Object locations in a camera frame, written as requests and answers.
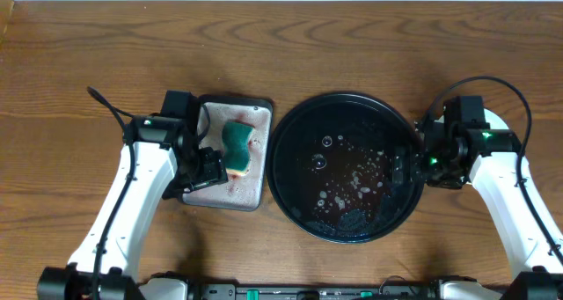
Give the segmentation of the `mint green plate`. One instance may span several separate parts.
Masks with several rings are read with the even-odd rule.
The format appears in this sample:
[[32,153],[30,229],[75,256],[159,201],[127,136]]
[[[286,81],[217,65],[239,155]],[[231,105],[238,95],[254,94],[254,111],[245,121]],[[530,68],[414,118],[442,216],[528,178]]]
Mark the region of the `mint green plate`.
[[492,130],[509,130],[508,124],[496,113],[484,110],[486,122]]

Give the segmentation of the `green scouring sponge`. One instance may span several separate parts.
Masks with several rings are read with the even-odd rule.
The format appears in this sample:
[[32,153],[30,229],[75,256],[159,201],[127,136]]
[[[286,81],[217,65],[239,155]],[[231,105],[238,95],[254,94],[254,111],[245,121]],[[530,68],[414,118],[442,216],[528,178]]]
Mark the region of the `green scouring sponge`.
[[249,142],[254,127],[228,121],[222,130],[223,160],[228,174],[245,176],[250,166]]

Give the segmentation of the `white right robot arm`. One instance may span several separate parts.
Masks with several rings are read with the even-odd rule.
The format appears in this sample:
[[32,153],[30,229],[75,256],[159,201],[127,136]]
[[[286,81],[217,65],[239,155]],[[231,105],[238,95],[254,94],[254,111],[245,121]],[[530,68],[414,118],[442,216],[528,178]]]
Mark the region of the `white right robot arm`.
[[523,143],[480,96],[443,104],[443,115],[425,121],[423,147],[399,146],[392,157],[393,184],[422,182],[460,189],[471,185],[483,199],[501,238],[513,281],[504,291],[469,278],[437,282],[439,299],[560,299],[562,233],[520,156]]

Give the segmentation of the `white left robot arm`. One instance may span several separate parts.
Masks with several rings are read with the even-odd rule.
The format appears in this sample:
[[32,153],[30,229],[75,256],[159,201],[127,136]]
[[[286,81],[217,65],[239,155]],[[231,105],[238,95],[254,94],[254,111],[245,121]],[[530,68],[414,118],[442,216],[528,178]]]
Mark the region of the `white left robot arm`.
[[218,150],[202,148],[197,128],[201,102],[187,91],[168,91],[159,112],[133,115],[113,106],[96,89],[122,130],[118,171],[81,245],[65,267],[46,267],[39,299],[187,299],[187,279],[158,274],[137,280],[141,251],[159,202],[225,183]]

